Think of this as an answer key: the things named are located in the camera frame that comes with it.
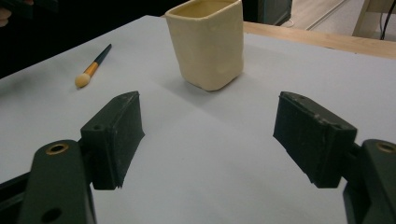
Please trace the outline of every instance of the black cable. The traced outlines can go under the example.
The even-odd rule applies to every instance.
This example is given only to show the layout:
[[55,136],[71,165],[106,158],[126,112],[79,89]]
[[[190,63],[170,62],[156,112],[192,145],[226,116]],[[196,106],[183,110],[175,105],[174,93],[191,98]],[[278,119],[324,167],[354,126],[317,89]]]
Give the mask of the black cable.
[[387,19],[385,20],[384,30],[382,31],[381,38],[380,38],[381,40],[383,40],[385,38],[385,32],[387,31],[389,18],[390,18],[390,15],[392,14],[393,9],[395,8],[395,5],[396,5],[396,0],[393,0],[393,3],[392,3],[392,6],[390,7]]

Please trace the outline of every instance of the tabletop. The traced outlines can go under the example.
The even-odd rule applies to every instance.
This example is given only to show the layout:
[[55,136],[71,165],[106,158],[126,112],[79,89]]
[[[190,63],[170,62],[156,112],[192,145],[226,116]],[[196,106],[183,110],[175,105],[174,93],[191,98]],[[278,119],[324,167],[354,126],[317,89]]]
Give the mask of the tabletop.
[[[0,182],[36,150],[80,138],[109,100],[139,91],[142,139],[114,191],[94,190],[98,223],[347,223],[342,191],[310,184],[273,135],[281,91],[396,142],[392,59],[244,35],[243,74],[219,91],[186,82],[166,20],[146,16],[0,79]],[[74,78],[108,44],[91,83]]]

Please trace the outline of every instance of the beige plastic container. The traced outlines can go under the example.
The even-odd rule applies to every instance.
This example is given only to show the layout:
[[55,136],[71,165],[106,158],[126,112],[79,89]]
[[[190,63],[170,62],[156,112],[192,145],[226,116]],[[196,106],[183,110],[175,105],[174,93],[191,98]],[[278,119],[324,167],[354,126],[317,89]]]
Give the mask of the beige plastic container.
[[190,0],[165,13],[181,75],[206,91],[242,73],[241,0]]

